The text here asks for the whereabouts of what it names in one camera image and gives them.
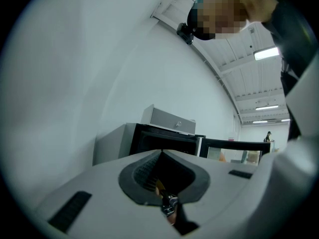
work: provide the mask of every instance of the black vent slot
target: black vent slot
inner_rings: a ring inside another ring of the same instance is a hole
[[[85,191],[77,192],[48,222],[56,229],[66,232],[91,196]]]
[[[210,183],[208,173],[201,167],[167,150],[158,150],[125,167],[119,184],[137,204],[161,206],[162,201],[155,194],[158,179],[168,192],[178,196],[181,204],[198,201]]]
[[[178,195],[195,180],[195,173],[162,152],[137,168],[134,179],[144,189],[152,192],[160,179],[167,191]]]

